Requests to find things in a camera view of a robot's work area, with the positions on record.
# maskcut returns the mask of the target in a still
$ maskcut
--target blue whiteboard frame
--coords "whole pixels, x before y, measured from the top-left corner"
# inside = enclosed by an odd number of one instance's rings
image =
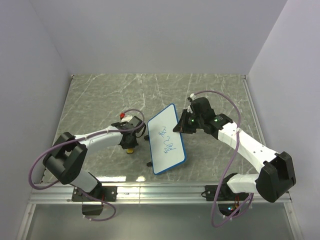
[[[162,109],[160,112],[158,112],[155,116],[153,116],[152,118],[150,118],[149,121],[147,122],[147,126],[148,126],[149,122],[150,122],[152,119],[154,119],[156,116],[158,116],[160,113],[162,113],[164,110],[166,110],[166,109],[167,109],[168,107],[170,107],[171,105],[173,105],[173,107],[174,107],[175,118],[176,118],[176,122],[177,122],[177,124],[178,124],[179,119],[178,119],[178,114],[177,114],[176,105],[175,105],[174,103],[171,103],[171,104],[169,104],[168,106],[166,106],[164,109]],[[184,139],[182,138],[181,132],[180,132],[179,134],[180,134],[180,138],[181,138],[181,142],[182,142],[184,159],[183,159],[181,162],[179,162],[179,163],[177,163],[177,164],[175,164],[175,165],[173,165],[173,166],[170,166],[170,167],[166,168],[165,170],[162,170],[162,171],[160,171],[160,172],[158,172],[158,173],[155,173],[155,169],[154,169],[154,166],[153,166],[153,164],[152,164],[152,171],[153,171],[153,174],[154,174],[154,175],[160,175],[160,174],[162,174],[162,173],[164,173],[164,172],[166,172],[166,171],[168,171],[168,170],[170,170],[170,169],[172,169],[172,168],[174,168],[174,167],[176,167],[176,166],[178,166],[178,165],[180,165],[180,164],[183,164],[183,163],[187,160],[187,153],[186,153],[186,148],[185,148]],[[150,142],[150,141],[149,141],[149,146],[150,146],[151,162],[153,163],[152,150],[151,150],[151,142]]]

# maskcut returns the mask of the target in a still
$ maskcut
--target black clamp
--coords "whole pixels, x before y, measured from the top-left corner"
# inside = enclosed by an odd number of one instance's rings
[[[105,202],[115,202],[117,199],[117,190],[116,186],[101,186],[98,189],[98,196],[94,196],[95,198],[101,199]],[[81,191],[77,188],[73,189],[72,193],[72,202],[93,202],[94,200],[84,196]],[[92,204],[82,204],[82,214],[85,216],[99,216],[104,209],[104,205],[101,203],[99,205]]]
[[[240,201],[246,200],[249,193],[233,193],[229,188],[227,182],[237,173],[232,173],[223,179],[220,192],[218,195],[218,201],[234,201],[236,198]],[[201,197],[205,198],[207,202],[213,202],[218,185],[205,185],[204,192],[201,193]]]

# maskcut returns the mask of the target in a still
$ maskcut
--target cable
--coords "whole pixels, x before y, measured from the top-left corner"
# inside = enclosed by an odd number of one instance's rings
[[[60,144],[57,144],[57,145],[54,145],[52,146],[51,148],[49,148],[48,150],[44,151],[35,161],[34,163],[32,164],[31,168],[30,168],[30,171],[29,171],[29,174],[28,174],[28,182],[29,182],[29,185],[33,188],[33,189],[36,189],[36,190],[44,190],[44,189],[48,189],[50,187],[52,187],[53,185],[55,185],[56,183],[59,182],[59,180],[56,180],[52,183],[50,183],[49,185],[46,185],[46,186],[36,186],[33,182],[32,182],[32,173],[35,169],[35,166],[37,165],[37,163],[45,156],[47,155],[48,153],[52,152],[53,150],[55,149],[58,149],[58,148],[61,148],[65,145],[69,145],[69,144],[73,144],[75,142],[80,142],[82,140],[85,140],[85,139],[90,139],[90,138],[93,138],[95,136],[98,136],[98,135],[102,135],[102,134],[107,134],[107,133],[125,133],[125,132],[132,132],[132,131],[135,131],[141,127],[143,127],[145,125],[145,115],[143,114],[142,111],[138,110],[138,109],[134,109],[134,108],[131,108],[131,109],[128,109],[126,111],[124,111],[123,113],[127,113],[129,111],[136,111],[138,113],[141,114],[142,116],[142,123],[137,126],[137,127],[134,127],[132,129],[118,129],[118,130],[101,130],[101,131],[98,131],[98,132],[94,132],[92,134],[89,134],[87,137],[81,137],[81,138],[78,138],[78,139],[73,139],[73,140],[70,140],[70,141],[66,141],[66,142],[63,142],[63,143],[60,143]],[[89,194],[87,194],[85,191],[83,191],[82,189],[80,189],[79,187],[77,188],[83,195],[85,195],[87,198],[93,200],[93,201],[97,201],[97,202],[101,202],[102,204],[107,204],[109,205],[110,207],[113,208],[114,212],[113,214],[110,216],[110,217],[107,217],[107,218],[104,218],[104,219],[93,219],[93,218],[90,218],[90,217],[86,217],[87,219],[91,220],[91,221],[95,221],[95,222],[102,222],[102,221],[106,221],[106,220],[109,220],[111,218],[113,218],[116,214],[116,207],[114,205],[112,205],[111,203],[107,202],[107,201],[103,201],[103,200],[100,200],[100,199],[97,199],[95,197],[92,197],[90,196]]]
[[[142,133],[140,134],[140,136],[137,136],[137,134],[135,134],[135,137],[136,137],[137,139],[138,139],[138,138],[141,138],[141,137],[145,134],[146,129],[147,129],[147,125],[145,124],[144,127],[143,127],[143,131],[142,131]]]
[[[240,127],[240,124],[241,124],[241,115],[240,115],[240,111],[238,109],[238,107],[236,106],[236,104],[228,97],[226,96],[225,94],[219,92],[219,91],[214,91],[214,90],[203,90],[203,91],[198,91],[196,93],[194,93],[194,95],[198,95],[198,94],[202,94],[202,93],[214,93],[214,94],[218,94],[222,97],[224,97],[225,99],[227,99],[231,104],[232,106],[234,107],[237,115],[238,115],[238,121],[236,123],[236,127],[239,128]],[[227,166],[225,167],[224,171],[223,171],[223,174],[219,180],[219,183],[218,183],[218,187],[216,189],[216,192],[215,192],[215,195],[214,195],[214,199],[213,199],[213,204],[212,204],[212,208],[211,208],[211,225],[215,228],[218,228],[218,227],[221,227],[222,225],[224,225],[226,222],[228,222],[240,209],[241,207],[247,202],[249,201],[248,203],[248,206],[244,209],[244,211],[242,211],[241,213],[239,213],[237,216],[235,216],[234,218],[236,217],[239,217],[241,215],[243,215],[248,209],[249,209],[249,206],[253,200],[253,197],[254,197],[254,194],[251,193],[241,204],[239,207],[236,208],[236,210],[231,213],[231,215],[229,215],[228,217],[226,217],[224,219],[224,221],[222,221],[221,223],[219,224],[215,224],[214,222],[214,215],[215,215],[215,210],[216,210],[216,203],[217,203],[217,200],[218,200],[218,196],[219,196],[219,192],[220,192],[220,189],[221,189],[221,186],[222,186],[222,183],[223,183],[223,180],[232,164],[232,162],[234,161],[234,159],[236,158],[237,156],[237,153],[238,153],[238,150],[239,150],[239,145],[240,145],[240,137],[239,137],[239,131],[236,132],[236,145],[235,145],[235,149],[234,149],[234,152],[233,152],[233,155],[232,157],[230,158]]]

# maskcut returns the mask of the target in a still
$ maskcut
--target aluminum frame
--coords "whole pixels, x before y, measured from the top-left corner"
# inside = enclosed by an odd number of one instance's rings
[[[117,186],[116,201],[118,204],[212,204],[201,197],[205,185],[218,185],[213,182],[184,183],[136,183],[136,182],[104,182],[103,186]],[[42,190],[32,190],[28,204],[82,204],[71,201],[74,188],[70,185],[56,185]],[[219,201],[230,204],[234,201]],[[259,194],[253,197],[253,203],[267,203]],[[277,203],[290,203],[289,193],[281,196]],[[88,201],[86,204],[101,204]]]

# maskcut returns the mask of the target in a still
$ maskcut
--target marble floor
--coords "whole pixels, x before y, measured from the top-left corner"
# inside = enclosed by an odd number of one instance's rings
[[[56,137],[63,132],[86,134],[106,128],[119,121],[126,109],[140,109],[146,121],[167,105],[174,103],[179,117],[188,106],[187,97],[201,90],[216,90],[226,94],[238,106],[241,128],[259,141],[259,134],[241,75],[231,74],[88,74],[75,75],[71,81]],[[215,113],[237,120],[232,105],[222,97],[203,94]],[[86,157],[83,169],[101,181],[119,182],[216,182],[221,177],[233,150],[202,131],[184,134],[186,162],[169,171],[154,175],[150,162],[149,142],[138,139],[134,154],[120,146],[112,146]],[[229,173],[256,173],[238,155]],[[43,182],[55,177],[44,172]]]

